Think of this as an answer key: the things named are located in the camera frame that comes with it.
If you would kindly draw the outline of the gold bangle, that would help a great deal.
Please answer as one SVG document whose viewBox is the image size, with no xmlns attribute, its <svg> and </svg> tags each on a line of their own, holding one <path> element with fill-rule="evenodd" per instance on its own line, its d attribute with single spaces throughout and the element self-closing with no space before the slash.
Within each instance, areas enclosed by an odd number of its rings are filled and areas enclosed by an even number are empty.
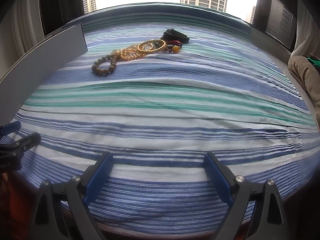
<svg viewBox="0 0 320 240">
<path fill-rule="evenodd" d="M 165 46 L 165 41 L 152 39 L 140 43 L 137 50 L 144 54 L 153 54 L 163 51 Z"/>
</svg>

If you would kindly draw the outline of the red bead bracelet amber stone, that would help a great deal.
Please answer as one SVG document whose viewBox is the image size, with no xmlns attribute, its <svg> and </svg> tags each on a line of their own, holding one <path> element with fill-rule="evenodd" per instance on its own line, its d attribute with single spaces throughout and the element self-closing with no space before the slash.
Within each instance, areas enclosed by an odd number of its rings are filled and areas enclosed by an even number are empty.
<svg viewBox="0 0 320 240">
<path fill-rule="evenodd" d="M 166 41 L 166 46 L 164 48 L 164 51 L 167 53 L 178 53 L 180 49 L 182 48 L 182 42 L 180 41 Z"/>
</svg>

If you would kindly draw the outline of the grey bed side board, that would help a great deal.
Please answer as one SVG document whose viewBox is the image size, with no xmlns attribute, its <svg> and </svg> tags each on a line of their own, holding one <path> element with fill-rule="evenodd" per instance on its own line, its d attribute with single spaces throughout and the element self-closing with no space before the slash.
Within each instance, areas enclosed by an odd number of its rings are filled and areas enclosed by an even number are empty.
<svg viewBox="0 0 320 240">
<path fill-rule="evenodd" d="M 81 24 L 46 38 L 1 78 L 1 125 L 9 123 L 24 102 L 55 71 L 87 52 Z"/>
</svg>

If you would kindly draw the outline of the white curtain left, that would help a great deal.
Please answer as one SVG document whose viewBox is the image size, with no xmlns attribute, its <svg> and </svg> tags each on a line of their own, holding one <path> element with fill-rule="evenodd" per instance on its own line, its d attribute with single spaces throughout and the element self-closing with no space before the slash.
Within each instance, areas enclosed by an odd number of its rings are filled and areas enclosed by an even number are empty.
<svg viewBox="0 0 320 240">
<path fill-rule="evenodd" d="M 44 40 L 39 0 L 16 0 L 13 3 L 11 30 L 20 57 Z"/>
</svg>

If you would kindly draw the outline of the white curtain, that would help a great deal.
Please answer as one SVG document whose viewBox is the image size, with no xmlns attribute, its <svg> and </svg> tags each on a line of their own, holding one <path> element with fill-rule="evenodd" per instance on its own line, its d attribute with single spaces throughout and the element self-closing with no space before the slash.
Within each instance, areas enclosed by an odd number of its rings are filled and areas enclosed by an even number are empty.
<svg viewBox="0 0 320 240">
<path fill-rule="evenodd" d="M 39 0 L 16 0 L 13 3 L 11 30 L 20 57 L 44 40 Z"/>
<path fill-rule="evenodd" d="M 291 57 L 307 57 L 310 53 L 319 57 L 319 27 L 304 3 L 298 0 L 297 36 Z"/>
</svg>

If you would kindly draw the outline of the blue green striped bed sheet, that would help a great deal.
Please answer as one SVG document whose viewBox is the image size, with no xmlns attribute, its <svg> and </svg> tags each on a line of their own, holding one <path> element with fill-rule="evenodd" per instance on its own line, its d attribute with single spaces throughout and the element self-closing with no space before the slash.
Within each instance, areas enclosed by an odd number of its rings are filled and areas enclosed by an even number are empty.
<svg viewBox="0 0 320 240">
<path fill-rule="evenodd" d="M 48 77 L 15 114 L 12 142 L 40 133 L 20 175 L 38 188 L 81 174 L 101 154 L 114 166 L 89 209 L 120 235 L 214 231 L 227 205 L 204 168 L 211 151 L 235 174 L 296 194 L 319 159 L 319 133 L 292 82 L 252 43 L 251 27 L 209 9 L 122 5 L 77 18 L 87 52 Z M 176 54 L 137 50 L 167 29 L 189 37 Z"/>
</svg>

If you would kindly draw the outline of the beige folded blanket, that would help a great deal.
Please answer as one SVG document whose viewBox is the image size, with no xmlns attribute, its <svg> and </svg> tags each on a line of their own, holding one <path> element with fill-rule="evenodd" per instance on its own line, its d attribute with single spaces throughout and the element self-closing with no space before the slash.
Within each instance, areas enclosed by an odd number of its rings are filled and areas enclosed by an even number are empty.
<svg viewBox="0 0 320 240">
<path fill-rule="evenodd" d="M 319 112 L 319 72 L 317 69 L 303 56 L 291 57 L 287 68 L 309 95 L 315 110 Z"/>
</svg>

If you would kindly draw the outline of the green cloth item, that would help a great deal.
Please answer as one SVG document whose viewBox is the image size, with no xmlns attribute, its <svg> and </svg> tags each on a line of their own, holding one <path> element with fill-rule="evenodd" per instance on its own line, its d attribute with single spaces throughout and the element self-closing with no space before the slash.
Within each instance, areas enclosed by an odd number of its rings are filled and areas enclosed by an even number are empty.
<svg viewBox="0 0 320 240">
<path fill-rule="evenodd" d="M 308 57 L 307 60 L 317 69 L 318 72 L 320 72 L 320 61 L 315 60 L 311 57 Z"/>
</svg>

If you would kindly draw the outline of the white curtain right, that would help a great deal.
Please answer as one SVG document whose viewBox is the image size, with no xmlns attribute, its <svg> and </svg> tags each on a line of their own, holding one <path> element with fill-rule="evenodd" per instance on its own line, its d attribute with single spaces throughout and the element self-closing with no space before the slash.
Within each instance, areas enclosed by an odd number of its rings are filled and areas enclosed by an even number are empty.
<svg viewBox="0 0 320 240">
<path fill-rule="evenodd" d="M 298 0 L 297 36 L 291 57 L 307 57 L 310 53 L 319 57 L 319 27 L 304 3 Z"/>
</svg>

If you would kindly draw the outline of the black wristband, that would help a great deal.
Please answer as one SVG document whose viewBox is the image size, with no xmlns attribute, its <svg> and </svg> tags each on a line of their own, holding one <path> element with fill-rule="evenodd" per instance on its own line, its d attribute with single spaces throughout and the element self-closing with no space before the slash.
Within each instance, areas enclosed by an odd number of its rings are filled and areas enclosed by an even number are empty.
<svg viewBox="0 0 320 240">
<path fill-rule="evenodd" d="M 178 41 L 183 44 L 189 43 L 189 37 L 179 31 L 176 31 L 175 29 L 167 29 L 163 33 L 161 40 L 164 40 L 165 42 Z"/>
</svg>

